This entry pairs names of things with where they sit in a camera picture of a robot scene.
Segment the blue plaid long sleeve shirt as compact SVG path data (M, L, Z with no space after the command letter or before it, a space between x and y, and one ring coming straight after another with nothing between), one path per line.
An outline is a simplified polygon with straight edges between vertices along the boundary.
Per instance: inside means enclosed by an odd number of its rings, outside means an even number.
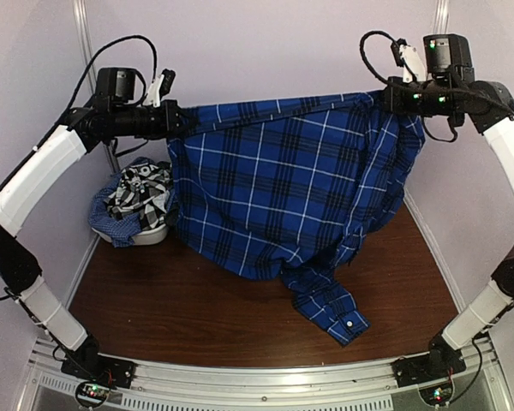
M420 119L384 111L380 92L189 113L168 143L180 239L239 277L281 280L305 319L352 343L370 323L334 272L403 203Z

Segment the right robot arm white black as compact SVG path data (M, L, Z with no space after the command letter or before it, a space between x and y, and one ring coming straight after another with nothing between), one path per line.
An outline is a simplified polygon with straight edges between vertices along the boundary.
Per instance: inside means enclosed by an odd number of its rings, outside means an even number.
M422 119L444 116L451 132L466 117L499 161L514 196L514 98L499 82L476 80L468 40L457 34L424 37L421 59L404 39L391 41L403 75L385 80L385 108ZM441 377L460 363L461 349L493 327L514 307L514 246L493 271L483 290L429 343L422 371Z

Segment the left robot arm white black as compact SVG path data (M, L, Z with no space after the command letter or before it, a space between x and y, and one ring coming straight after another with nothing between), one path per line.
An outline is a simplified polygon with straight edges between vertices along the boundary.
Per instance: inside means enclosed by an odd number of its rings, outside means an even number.
M68 108L0 185L0 278L7 292L64 350L68 363L88 380L97 380L106 371L99 343L53 294L37 259L17 235L59 177L97 145L123 136L161 140L193 125L177 101L166 97L174 71L163 70L136 100L139 76L134 68L102 68L92 97L81 108Z

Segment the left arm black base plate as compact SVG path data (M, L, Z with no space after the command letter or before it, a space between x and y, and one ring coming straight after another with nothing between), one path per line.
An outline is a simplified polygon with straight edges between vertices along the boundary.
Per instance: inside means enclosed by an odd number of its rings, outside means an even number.
M61 372L79 379L98 382L110 388L129 389L134 377L135 363L101 354L87 358L67 354Z

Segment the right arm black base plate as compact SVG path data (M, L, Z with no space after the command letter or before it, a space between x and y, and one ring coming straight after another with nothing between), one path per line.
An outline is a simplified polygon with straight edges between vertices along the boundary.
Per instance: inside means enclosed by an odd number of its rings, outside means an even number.
M437 351L414 357L402 357L391 364L397 386L402 388L414 384L424 384L437 379L448 378L453 373L464 372L464 360L455 355L445 360Z

